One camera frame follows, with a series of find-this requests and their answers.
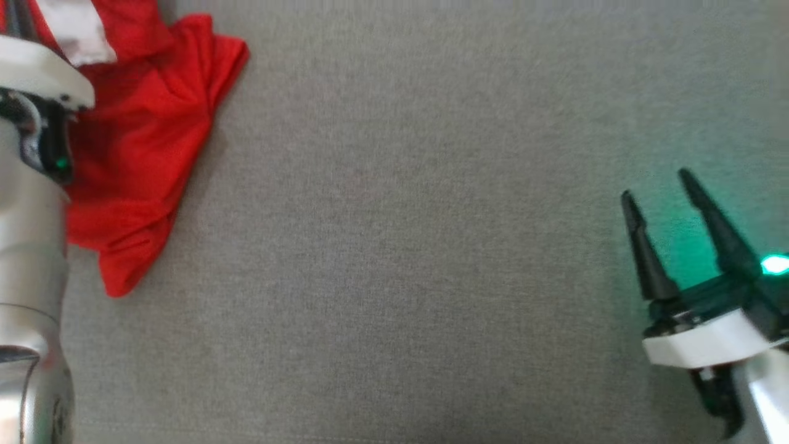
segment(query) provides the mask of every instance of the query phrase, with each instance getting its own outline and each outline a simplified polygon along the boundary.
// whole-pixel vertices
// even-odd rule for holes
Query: small green indicator light
[[[779,254],[770,255],[761,260],[761,268],[765,274],[779,275],[789,272],[789,258]]]

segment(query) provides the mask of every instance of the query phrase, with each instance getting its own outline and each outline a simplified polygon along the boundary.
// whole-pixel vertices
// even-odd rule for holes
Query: red cloth
[[[129,293],[164,248],[216,108],[249,58],[243,41],[211,26],[208,15],[192,15],[156,54],[81,69],[96,108],[71,128],[68,235],[99,252],[110,296]]]

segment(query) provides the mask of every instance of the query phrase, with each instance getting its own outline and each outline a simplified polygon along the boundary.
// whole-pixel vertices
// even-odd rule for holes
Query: gray background
[[[80,442],[714,442],[619,194],[682,285],[681,166],[789,250],[780,3],[166,2],[253,57],[140,287],[71,251]]]

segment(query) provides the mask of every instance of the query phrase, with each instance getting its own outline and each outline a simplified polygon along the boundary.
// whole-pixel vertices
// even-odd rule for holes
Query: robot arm
[[[36,43],[27,2],[0,36],[0,444],[72,442],[73,388],[60,345],[66,124],[90,83]]]
[[[679,172],[717,252],[721,275],[680,290],[646,234],[630,192],[622,195],[630,245],[653,324],[642,344],[657,365],[687,370],[724,437],[777,444],[789,437],[789,258],[764,262],[690,171]]]

